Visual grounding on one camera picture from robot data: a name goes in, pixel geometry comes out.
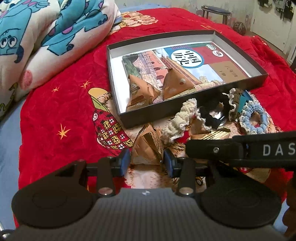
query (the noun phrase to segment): black scrunchie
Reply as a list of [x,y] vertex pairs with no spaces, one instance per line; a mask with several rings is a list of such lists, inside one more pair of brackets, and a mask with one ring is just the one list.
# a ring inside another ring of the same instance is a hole
[[204,106],[200,107],[200,117],[205,119],[206,126],[212,126],[213,129],[217,129],[221,124],[221,119],[216,119],[210,115],[210,111],[214,110],[219,103],[223,104],[223,116],[228,117],[229,111],[232,106],[229,104],[228,95],[220,93],[219,96],[209,102]]

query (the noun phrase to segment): cartoon print blanket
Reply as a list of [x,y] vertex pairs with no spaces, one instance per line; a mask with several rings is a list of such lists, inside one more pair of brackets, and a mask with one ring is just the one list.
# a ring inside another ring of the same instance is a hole
[[114,0],[4,0],[0,4],[0,118],[109,33]]
[[[145,35],[180,30],[215,29],[242,48],[268,73],[263,86],[252,90],[270,118],[270,132],[296,128],[296,78],[283,58],[273,52],[259,37],[243,37],[228,26],[216,24],[179,8],[160,8],[123,13],[123,22],[94,50],[32,91],[21,111],[22,146],[19,159],[19,188],[77,160],[97,162],[131,147],[141,126],[126,130],[116,115],[110,93],[106,45]],[[162,128],[169,118],[153,123]],[[232,135],[240,134],[230,123]],[[184,142],[178,139],[171,149],[184,153]],[[275,190],[282,200],[291,172],[283,169],[248,169],[240,171]],[[161,167],[135,165],[126,178],[117,178],[117,188],[155,188],[175,185]],[[96,180],[89,179],[94,190]]]

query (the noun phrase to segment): stool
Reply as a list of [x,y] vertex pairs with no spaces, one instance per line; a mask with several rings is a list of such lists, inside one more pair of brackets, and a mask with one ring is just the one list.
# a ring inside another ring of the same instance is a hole
[[227,17],[231,15],[231,12],[223,9],[223,8],[219,8],[219,7],[212,7],[212,6],[202,6],[202,17],[205,17],[205,12],[207,12],[207,19],[209,17],[209,12],[215,13],[215,14],[219,14],[219,15],[223,15],[223,24],[227,25]]

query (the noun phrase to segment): book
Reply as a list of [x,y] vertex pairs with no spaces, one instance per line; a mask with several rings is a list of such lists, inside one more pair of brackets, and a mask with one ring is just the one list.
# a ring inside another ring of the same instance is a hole
[[248,78],[213,42],[161,47],[124,55],[122,59],[127,75],[135,75],[159,90],[169,69],[179,71],[194,85],[201,85],[197,90]]

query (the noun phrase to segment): cookie package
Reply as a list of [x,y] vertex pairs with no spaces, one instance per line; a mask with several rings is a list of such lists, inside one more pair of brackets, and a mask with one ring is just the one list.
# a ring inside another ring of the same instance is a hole
[[128,78],[130,84],[130,100],[126,111],[148,106],[160,95],[160,91],[146,81],[131,74]]
[[194,89],[194,84],[185,75],[174,69],[168,70],[163,81],[164,100],[189,89]]
[[160,165],[163,160],[163,144],[151,124],[138,133],[131,150],[131,164]]

